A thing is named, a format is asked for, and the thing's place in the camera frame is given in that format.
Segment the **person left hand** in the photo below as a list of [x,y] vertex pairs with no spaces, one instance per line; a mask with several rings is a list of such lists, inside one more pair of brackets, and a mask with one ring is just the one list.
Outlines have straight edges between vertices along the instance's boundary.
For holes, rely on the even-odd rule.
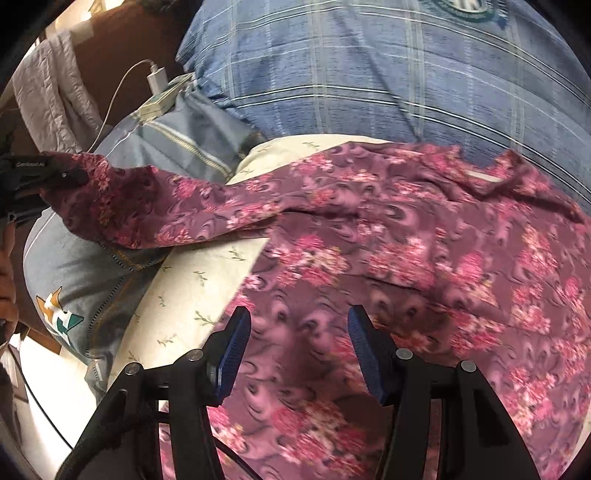
[[1,349],[14,334],[18,321],[19,310],[16,303],[16,286],[11,254],[15,245],[16,227],[9,223],[2,236],[1,245]]

